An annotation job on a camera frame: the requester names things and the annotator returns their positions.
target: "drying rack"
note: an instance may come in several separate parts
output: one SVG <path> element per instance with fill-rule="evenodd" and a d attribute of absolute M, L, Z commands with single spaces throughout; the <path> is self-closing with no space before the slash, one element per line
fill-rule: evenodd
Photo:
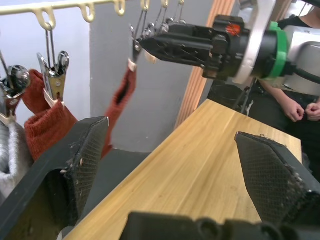
<path fill-rule="evenodd" d="M 143 11 L 147 11 L 150 5 L 150 0 L 140 0 L 141 8 Z M 56 18 L 54 15 L 55 9 L 67 9 L 67 8 L 80 8 L 83 19 L 92 23 L 96 17 L 95 5 L 97 4 L 114 4 L 115 12 L 119 16 L 125 14 L 126 0 L 68 0 L 68 1 L 56 1 L 56 2 L 40 2 L 30 3 L 23 5 L 12 5 L 0 7 L 1 15 L 23 14 L 33 13 L 35 14 L 39 24 L 45 30 L 50 31 L 56 27 Z M 43 14 L 47 13 L 49 21 L 46 22 Z"/>

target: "red knit sock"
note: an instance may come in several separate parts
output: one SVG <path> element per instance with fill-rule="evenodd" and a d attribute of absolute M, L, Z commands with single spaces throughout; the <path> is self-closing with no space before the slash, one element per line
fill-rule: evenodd
<path fill-rule="evenodd" d="M 29 74 L 30 86 L 25 90 L 22 100 L 31 112 L 38 114 L 50 109 L 44 96 L 45 83 L 42 74 L 37 70 L 31 69 Z"/>
<path fill-rule="evenodd" d="M 77 119 L 60 101 L 26 121 L 26 141 L 34 161 L 60 141 L 76 122 Z"/>
<path fill-rule="evenodd" d="M 137 71 L 127 68 L 119 89 L 112 98 L 111 104 L 107 108 L 104 116 L 109 117 L 109 128 L 105 137 L 101 158 L 112 149 L 111 134 L 120 115 L 128 104 L 132 94 L 135 92 L 137 82 Z"/>

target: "table surface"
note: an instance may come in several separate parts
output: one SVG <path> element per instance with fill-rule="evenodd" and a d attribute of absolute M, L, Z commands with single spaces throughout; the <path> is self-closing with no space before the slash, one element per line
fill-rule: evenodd
<path fill-rule="evenodd" d="M 206 100 L 66 237 L 118 240 L 131 211 L 260 221 L 245 187 L 236 132 L 263 134 L 301 161 L 301 142 Z"/>

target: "gray fabric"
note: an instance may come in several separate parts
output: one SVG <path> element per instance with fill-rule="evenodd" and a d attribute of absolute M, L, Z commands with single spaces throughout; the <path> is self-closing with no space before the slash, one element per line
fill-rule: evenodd
<path fill-rule="evenodd" d="M 6 199 L 31 168 L 25 130 L 16 122 L 0 122 L 0 193 Z"/>

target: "person's hand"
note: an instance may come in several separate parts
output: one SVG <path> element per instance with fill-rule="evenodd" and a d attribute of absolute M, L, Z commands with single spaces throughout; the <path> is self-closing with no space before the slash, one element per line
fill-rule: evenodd
<path fill-rule="evenodd" d="M 319 121 L 320 120 L 320 102 L 319 103 L 310 103 L 306 110 L 308 115 L 308 120 L 310 121 Z"/>
<path fill-rule="evenodd" d="M 286 97 L 280 102 L 280 105 L 284 111 L 284 114 L 291 119 L 294 123 L 301 121 L 304 118 L 305 110 L 299 103 Z"/>

